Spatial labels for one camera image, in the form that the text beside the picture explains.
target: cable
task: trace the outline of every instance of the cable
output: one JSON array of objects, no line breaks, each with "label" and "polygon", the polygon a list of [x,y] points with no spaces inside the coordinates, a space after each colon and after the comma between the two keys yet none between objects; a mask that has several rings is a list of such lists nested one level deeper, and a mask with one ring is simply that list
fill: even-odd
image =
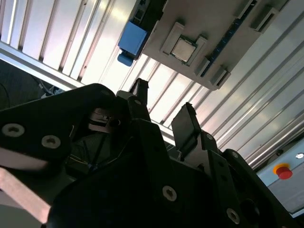
[{"label": "cable", "polygon": [[47,91],[48,94],[54,95],[54,93],[52,91],[50,91],[44,84],[43,81],[41,79],[39,79],[40,84],[42,85],[42,87],[45,89],[45,91]]},{"label": "cable", "polygon": [[167,150],[168,150],[168,149],[171,150],[173,147],[174,147],[174,146],[170,144],[169,146],[167,146]]},{"label": "cable", "polygon": [[170,151],[170,150],[172,150],[173,148],[174,148],[174,146],[172,146],[170,149],[168,149],[167,152]]},{"label": "cable", "polygon": [[104,145],[106,137],[107,137],[107,134],[101,136],[101,140],[100,140],[100,143],[98,145],[97,151],[96,151],[96,153],[94,155],[94,158],[93,158],[93,160],[91,162],[92,166],[91,166],[89,172],[92,172],[94,170],[95,166],[97,165],[97,160],[98,160],[99,155],[101,153],[101,150],[103,148],[103,145]]},{"label": "cable", "polygon": [[80,161],[86,162],[86,161],[84,161],[83,159],[77,157],[76,155],[70,154],[70,156],[73,156],[74,158],[77,158],[77,159],[79,159]]},{"label": "cable", "polygon": [[4,89],[4,92],[5,92],[6,97],[8,99],[8,108],[10,108],[10,99],[9,99],[10,96],[9,96],[9,93],[8,93],[7,89],[5,88],[5,86],[2,83],[0,83],[0,86]]},{"label": "cable", "polygon": [[77,159],[75,159],[75,158],[70,157],[70,159],[72,159],[72,160],[74,160],[74,161],[76,161],[76,162],[78,162],[78,163],[81,163],[81,164],[84,164],[84,165],[88,165],[88,163],[83,162],[83,161],[79,161],[79,160],[77,160]]},{"label": "cable", "polygon": [[87,144],[86,144],[86,142],[84,140],[82,141],[82,143],[84,145],[84,150],[85,150],[86,158],[87,158],[88,162],[91,163],[91,157],[90,157],[89,150],[87,148]]},{"label": "cable", "polygon": [[38,84],[38,86],[39,86],[39,85],[42,86],[43,92],[45,92],[45,93],[48,94],[48,95],[54,95],[54,93],[53,93],[52,91],[50,91],[50,90],[43,84],[43,82],[42,82],[41,79],[37,79],[37,78],[35,78],[33,75],[31,75],[31,76],[32,76],[32,79]]}]

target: wire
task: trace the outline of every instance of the wire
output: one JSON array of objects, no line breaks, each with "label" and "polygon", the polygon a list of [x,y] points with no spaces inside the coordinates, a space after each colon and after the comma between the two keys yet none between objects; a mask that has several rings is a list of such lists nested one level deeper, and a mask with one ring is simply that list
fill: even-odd
[{"label": "wire", "polygon": [[45,92],[46,94],[49,94],[49,95],[54,95],[54,93],[53,93],[52,91],[50,91],[50,90],[44,85],[44,83],[42,82],[41,79],[37,79],[37,78],[35,78],[33,75],[31,75],[31,76],[32,76],[32,79],[38,84],[38,86],[39,86],[39,85],[42,86],[43,92]]},{"label": "wire", "polygon": [[77,157],[76,155],[70,154],[70,156],[73,156],[73,157],[75,157],[75,158],[79,159],[80,161],[83,161],[83,159],[81,159],[81,158]]},{"label": "wire", "polygon": [[42,85],[42,87],[45,89],[45,91],[47,91],[47,93],[54,95],[54,93],[52,91],[50,91],[44,84],[43,81],[41,79],[39,79],[40,84]]},{"label": "wire", "polygon": [[10,96],[9,96],[9,93],[8,93],[7,89],[5,88],[5,86],[2,83],[0,83],[0,86],[4,89],[4,92],[5,92],[6,97],[8,99],[8,108],[10,108],[10,99],[9,99]]},{"label": "wire", "polygon": [[173,148],[174,148],[174,146],[172,146],[170,149],[168,149],[167,152],[170,151],[170,150],[172,150]]},{"label": "wire", "polygon": [[87,148],[87,144],[86,144],[86,142],[84,140],[82,141],[82,143],[84,145],[84,150],[85,150],[86,158],[87,158],[88,162],[91,163],[91,157],[90,157],[89,150]]},{"label": "wire", "polygon": [[88,163],[83,162],[83,161],[79,161],[79,160],[77,160],[77,159],[75,159],[75,158],[70,157],[70,159],[72,159],[72,160],[74,160],[74,161],[76,161],[76,162],[78,162],[78,163],[81,163],[81,164],[84,164],[84,165],[88,165]]},{"label": "wire", "polygon": [[174,147],[174,146],[170,144],[169,146],[167,146],[167,150],[171,150],[173,147]]}]

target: small white light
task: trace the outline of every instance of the small white light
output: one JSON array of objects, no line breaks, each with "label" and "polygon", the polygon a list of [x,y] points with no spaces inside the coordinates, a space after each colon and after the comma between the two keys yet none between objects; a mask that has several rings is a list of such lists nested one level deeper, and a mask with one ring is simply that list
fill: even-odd
[{"label": "small white light", "polygon": [[296,156],[295,156],[297,159],[301,159],[304,157],[304,153],[298,153]]}]

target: blue plastic part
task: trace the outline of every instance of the blue plastic part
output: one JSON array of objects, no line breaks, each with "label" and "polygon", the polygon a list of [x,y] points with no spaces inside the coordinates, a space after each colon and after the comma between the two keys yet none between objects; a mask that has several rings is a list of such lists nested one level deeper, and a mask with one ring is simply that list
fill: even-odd
[{"label": "blue plastic part", "polygon": [[146,35],[145,30],[129,21],[124,28],[118,46],[136,56]]},{"label": "blue plastic part", "polygon": [[128,56],[125,56],[124,53],[119,54],[117,60],[128,67],[132,66],[133,64],[133,59]]}]

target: blue strip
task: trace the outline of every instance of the blue strip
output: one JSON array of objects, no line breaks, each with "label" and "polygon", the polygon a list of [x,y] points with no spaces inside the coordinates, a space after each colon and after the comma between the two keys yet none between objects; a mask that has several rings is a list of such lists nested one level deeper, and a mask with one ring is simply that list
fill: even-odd
[{"label": "blue strip", "polygon": [[235,32],[238,30],[238,28],[241,26],[241,24],[244,22],[246,17],[249,15],[251,10],[256,5],[257,1],[252,1],[251,5],[247,8],[245,13],[240,19],[235,19],[228,29],[228,31],[225,33],[223,38],[220,40],[218,45],[215,47],[211,55],[207,58],[210,62],[207,65],[206,69],[203,71],[203,73],[200,75],[201,77],[204,77],[204,75],[207,73],[208,69],[211,67],[211,65],[214,63],[214,61],[217,59],[217,57],[220,55],[224,47],[227,45],[227,43],[231,40]]}]

